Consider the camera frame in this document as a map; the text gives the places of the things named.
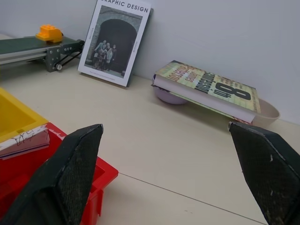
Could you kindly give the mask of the yellow plastic bin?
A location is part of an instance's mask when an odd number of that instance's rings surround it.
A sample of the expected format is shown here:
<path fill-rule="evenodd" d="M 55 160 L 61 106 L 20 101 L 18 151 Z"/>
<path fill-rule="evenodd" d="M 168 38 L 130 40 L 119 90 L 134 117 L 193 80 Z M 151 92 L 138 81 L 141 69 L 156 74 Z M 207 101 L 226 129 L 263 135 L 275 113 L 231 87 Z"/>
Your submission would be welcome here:
<path fill-rule="evenodd" d="M 46 123 L 47 119 L 0 88 L 0 143 Z"/>

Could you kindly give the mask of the beige bowl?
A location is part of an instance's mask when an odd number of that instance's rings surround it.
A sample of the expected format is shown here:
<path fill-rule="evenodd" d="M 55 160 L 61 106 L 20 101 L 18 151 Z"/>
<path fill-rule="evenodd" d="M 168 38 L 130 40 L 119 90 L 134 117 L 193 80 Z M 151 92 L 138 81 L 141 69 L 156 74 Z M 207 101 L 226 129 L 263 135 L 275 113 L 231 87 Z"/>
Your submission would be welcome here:
<path fill-rule="evenodd" d="M 263 99 L 259 99 L 261 113 L 255 115 L 252 124 L 254 126 L 267 128 L 280 118 L 280 112 L 273 105 Z"/>

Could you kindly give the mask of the orange toy brick block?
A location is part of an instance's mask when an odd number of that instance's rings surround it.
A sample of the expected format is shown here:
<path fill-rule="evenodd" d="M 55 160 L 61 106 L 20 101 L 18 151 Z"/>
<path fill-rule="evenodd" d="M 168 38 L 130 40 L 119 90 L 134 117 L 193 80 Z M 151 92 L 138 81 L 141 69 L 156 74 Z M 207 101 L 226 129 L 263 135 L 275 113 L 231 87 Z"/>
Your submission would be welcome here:
<path fill-rule="evenodd" d="M 35 35 L 35 37 L 39 40 L 52 43 L 62 42 L 63 40 L 62 32 L 50 24 L 40 26 L 40 31 Z"/>

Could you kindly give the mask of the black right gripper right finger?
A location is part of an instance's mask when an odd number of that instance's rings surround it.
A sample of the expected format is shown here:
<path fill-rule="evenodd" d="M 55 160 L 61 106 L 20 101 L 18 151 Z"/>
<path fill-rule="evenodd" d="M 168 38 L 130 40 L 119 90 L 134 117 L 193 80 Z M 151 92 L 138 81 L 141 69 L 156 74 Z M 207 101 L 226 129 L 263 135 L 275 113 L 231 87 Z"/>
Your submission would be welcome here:
<path fill-rule="evenodd" d="M 240 122 L 228 130 L 244 179 L 269 225 L 300 225 L 300 155 L 277 133 Z"/>

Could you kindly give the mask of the lavender bowl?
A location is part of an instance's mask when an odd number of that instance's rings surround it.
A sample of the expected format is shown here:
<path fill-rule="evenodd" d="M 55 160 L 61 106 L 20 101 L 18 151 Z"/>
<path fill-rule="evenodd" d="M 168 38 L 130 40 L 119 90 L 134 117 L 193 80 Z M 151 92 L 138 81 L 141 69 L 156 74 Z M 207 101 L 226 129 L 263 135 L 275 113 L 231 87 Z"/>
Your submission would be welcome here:
<path fill-rule="evenodd" d="M 155 77 L 156 77 L 156 75 L 154 74 L 153 78 L 152 78 L 152 87 L 154 90 L 154 94 L 156 95 L 156 97 L 158 99 L 160 99 L 161 101 L 163 101 L 165 103 L 172 104 L 172 105 L 183 105 L 188 102 L 187 100 L 185 100 L 183 98 L 180 98 L 178 96 L 171 94 L 167 90 L 164 90 L 160 87 L 154 86 Z"/>

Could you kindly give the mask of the yellow green hardcover book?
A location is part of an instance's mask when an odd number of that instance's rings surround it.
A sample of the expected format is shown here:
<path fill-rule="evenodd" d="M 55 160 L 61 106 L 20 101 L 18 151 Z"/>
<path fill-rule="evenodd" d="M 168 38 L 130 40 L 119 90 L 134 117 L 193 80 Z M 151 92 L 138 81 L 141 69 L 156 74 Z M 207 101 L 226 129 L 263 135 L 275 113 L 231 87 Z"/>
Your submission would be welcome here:
<path fill-rule="evenodd" d="M 255 88 L 179 61 L 159 69 L 153 85 L 247 123 L 261 112 Z"/>

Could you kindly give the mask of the green belt conveyor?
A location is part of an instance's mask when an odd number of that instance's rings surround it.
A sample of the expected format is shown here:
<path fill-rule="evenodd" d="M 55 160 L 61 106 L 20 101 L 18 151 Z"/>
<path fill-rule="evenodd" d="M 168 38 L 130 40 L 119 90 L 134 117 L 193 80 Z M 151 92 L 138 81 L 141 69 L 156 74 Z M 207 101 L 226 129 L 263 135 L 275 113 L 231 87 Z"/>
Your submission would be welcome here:
<path fill-rule="evenodd" d="M 63 37 L 59 43 L 44 42 L 35 37 L 0 40 L 0 66 L 42 60 L 48 72 L 61 70 L 83 51 L 84 41 Z"/>

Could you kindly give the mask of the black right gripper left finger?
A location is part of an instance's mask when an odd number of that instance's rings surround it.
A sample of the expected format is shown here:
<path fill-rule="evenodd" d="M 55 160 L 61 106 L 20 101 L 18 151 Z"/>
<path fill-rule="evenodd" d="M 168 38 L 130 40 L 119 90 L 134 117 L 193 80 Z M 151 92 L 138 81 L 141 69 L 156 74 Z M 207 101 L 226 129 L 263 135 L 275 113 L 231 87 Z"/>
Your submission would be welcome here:
<path fill-rule="evenodd" d="M 67 135 L 32 175 L 0 225 L 79 225 L 95 171 L 103 125 Z"/>

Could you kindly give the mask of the white graphic design book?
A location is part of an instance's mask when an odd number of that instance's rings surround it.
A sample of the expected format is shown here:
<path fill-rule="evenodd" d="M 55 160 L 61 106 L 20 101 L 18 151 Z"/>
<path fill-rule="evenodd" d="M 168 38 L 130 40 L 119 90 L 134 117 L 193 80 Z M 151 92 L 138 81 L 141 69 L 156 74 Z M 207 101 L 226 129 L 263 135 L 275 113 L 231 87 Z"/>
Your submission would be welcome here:
<path fill-rule="evenodd" d="M 97 0 L 78 71 L 129 86 L 151 12 L 151 5 L 143 0 Z"/>

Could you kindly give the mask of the red plastic bin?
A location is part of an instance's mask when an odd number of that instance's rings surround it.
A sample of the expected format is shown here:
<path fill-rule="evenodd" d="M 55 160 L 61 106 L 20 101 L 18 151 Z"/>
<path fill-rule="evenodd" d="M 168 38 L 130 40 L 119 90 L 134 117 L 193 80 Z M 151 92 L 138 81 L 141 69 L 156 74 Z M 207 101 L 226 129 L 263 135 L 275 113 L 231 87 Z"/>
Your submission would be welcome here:
<path fill-rule="evenodd" d="M 52 123 L 47 123 L 50 145 L 8 159 L 0 158 L 0 221 L 33 173 L 51 157 L 67 135 Z M 97 158 L 90 195 L 80 225 L 96 225 L 101 216 L 104 188 L 118 176 L 118 170 Z"/>

